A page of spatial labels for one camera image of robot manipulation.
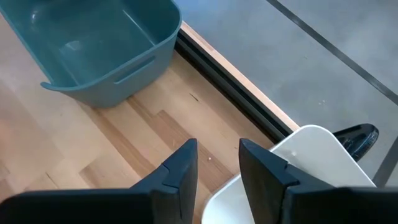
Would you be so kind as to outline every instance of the plastic tub rim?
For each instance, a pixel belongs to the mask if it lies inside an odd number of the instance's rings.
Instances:
[[[179,16],[179,22],[177,27],[175,28],[175,30],[172,32],[172,34],[170,36],[168,36],[166,39],[164,39],[163,41],[159,42],[158,44],[152,46],[150,49],[146,50],[145,52],[143,52],[140,55],[135,56],[134,58],[128,60],[127,62],[123,63],[122,65],[120,65],[119,67],[111,70],[110,72],[106,73],[105,75],[103,75],[101,78],[97,78],[96,80],[92,80],[88,83],[84,83],[82,85],[77,85],[77,86],[73,86],[73,87],[58,87],[58,86],[54,86],[52,85],[53,78],[49,75],[49,72],[47,71],[47,69],[45,69],[45,67],[42,65],[41,61],[36,57],[36,54],[32,51],[32,49],[29,47],[29,44],[27,44],[27,42],[25,41],[25,39],[22,37],[22,35],[20,34],[20,32],[18,31],[18,29],[16,29],[15,25],[13,23],[8,22],[9,26],[11,27],[11,29],[15,32],[15,34],[17,35],[17,37],[19,38],[19,40],[22,42],[22,44],[24,45],[24,47],[28,50],[29,54],[32,56],[32,58],[35,60],[35,63],[40,67],[40,69],[43,71],[44,75],[47,77],[47,79],[49,80],[50,83],[48,82],[42,82],[40,83],[40,85],[43,88],[46,88],[48,90],[53,90],[53,91],[77,91],[77,90],[84,90],[85,88],[91,87],[96,85],[97,83],[107,79],[108,77],[110,77],[111,75],[113,75],[114,73],[122,70],[124,67],[126,67],[127,65],[129,65],[132,61],[134,60],[139,60],[141,58],[146,57],[147,55],[149,55],[151,52],[153,52],[153,50],[155,48],[157,48],[159,45],[163,45],[164,43],[170,41],[171,39],[173,39],[177,33],[179,32],[180,28],[181,28],[181,24],[182,24],[182,15],[181,15],[181,10],[180,8],[177,6],[177,4],[174,2],[174,0],[169,0],[174,7],[176,8],[177,12],[178,12],[178,16]],[[2,9],[2,7],[0,7],[0,12],[2,14],[2,16],[7,20],[10,21],[10,18],[7,16],[7,14],[4,12],[4,10]]]

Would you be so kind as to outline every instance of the gray concrete floor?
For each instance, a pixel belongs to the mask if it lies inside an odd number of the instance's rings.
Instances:
[[[265,0],[176,0],[183,19],[299,125],[380,130],[359,165],[373,177],[398,136],[398,106]],[[281,0],[391,90],[398,92],[398,4]],[[395,170],[388,185],[398,185]]]

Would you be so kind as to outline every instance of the plastic tub handle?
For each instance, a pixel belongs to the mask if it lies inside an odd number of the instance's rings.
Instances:
[[[114,84],[118,85],[129,78],[133,77],[135,74],[140,73],[142,70],[146,69],[148,66],[150,66],[152,63],[155,61],[155,56],[152,56],[143,62],[139,63],[137,66],[135,66],[132,70],[128,70],[124,75],[119,76],[115,81]]]

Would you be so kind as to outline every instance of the black metal strip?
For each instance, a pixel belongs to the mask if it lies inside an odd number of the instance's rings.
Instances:
[[[374,88],[379,90],[384,96],[390,99],[393,103],[398,106],[398,95],[395,94],[392,90],[390,90],[387,86],[381,83],[378,79],[372,76],[368,71],[359,66],[354,60],[349,58],[346,54],[344,54],[340,49],[335,47],[329,40],[326,40],[322,35],[320,35],[317,31],[312,29],[308,24],[306,24],[303,20],[301,20],[298,16],[296,16],[292,11],[287,9],[284,5],[282,5],[279,1],[276,0],[266,0],[274,6],[279,12],[281,12],[284,16],[289,18],[292,22],[294,22],[297,26],[299,26],[304,32],[306,32],[309,36],[314,38],[319,44],[321,44],[324,48],[326,48],[330,53],[340,59],[344,64],[349,66],[352,70],[354,70],[359,76],[365,79],[368,83],[370,83]]]
[[[176,51],[207,78],[224,96],[242,111],[274,143],[286,138],[292,130],[266,108],[192,38],[180,30]]]
[[[380,168],[373,177],[373,182],[378,187],[384,187],[390,179],[392,171],[394,171],[398,163],[398,138],[392,143],[390,150],[381,162]]]

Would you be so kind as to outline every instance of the teal plastic tub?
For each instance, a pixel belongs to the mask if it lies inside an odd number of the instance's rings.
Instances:
[[[165,71],[182,21],[172,0],[0,0],[0,10],[44,88],[100,108]]]

